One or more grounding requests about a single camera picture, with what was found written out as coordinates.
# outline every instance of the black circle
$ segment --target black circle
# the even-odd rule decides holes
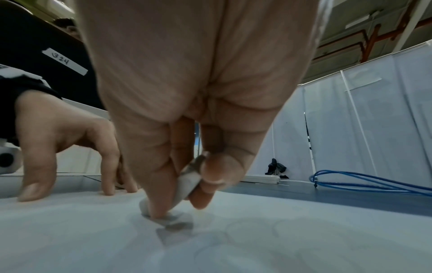
[[[14,156],[10,153],[0,154],[0,167],[7,168],[14,162]]]

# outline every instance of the handwritten number 324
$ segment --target handwritten number 324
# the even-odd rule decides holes
[[[69,62],[68,59],[66,59],[65,57],[59,56],[57,53],[52,53],[53,57],[58,59],[61,62],[64,62],[65,64],[67,64]]]

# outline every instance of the hand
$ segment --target hand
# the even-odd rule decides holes
[[[102,190],[113,195],[117,179],[128,192],[137,186],[122,164],[115,129],[109,120],[39,91],[26,91],[15,103],[16,132],[24,164],[19,201],[49,195],[57,176],[56,153],[76,144],[102,156]]]
[[[100,96],[153,217],[170,209],[178,173],[193,158],[195,121],[212,155],[190,202],[204,208],[246,174],[331,9],[318,0],[75,4]]]

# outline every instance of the white tabletop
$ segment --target white tabletop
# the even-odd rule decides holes
[[[218,192],[165,220],[142,191],[0,200],[0,272],[430,272],[432,218]]]

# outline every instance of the label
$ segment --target label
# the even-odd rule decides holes
[[[67,58],[66,56],[60,54],[59,52],[55,51],[52,48],[48,48],[47,50],[42,51],[43,54],[47,55],[48,57],[56,60],[59,63],[62,63],[63,65],[67,66],[68,68],[72,69],[73,71],[85,75],[87,74],[88,70],[82,67],[81,65],[77,64],[76,62],[72,61],[71,59]]]

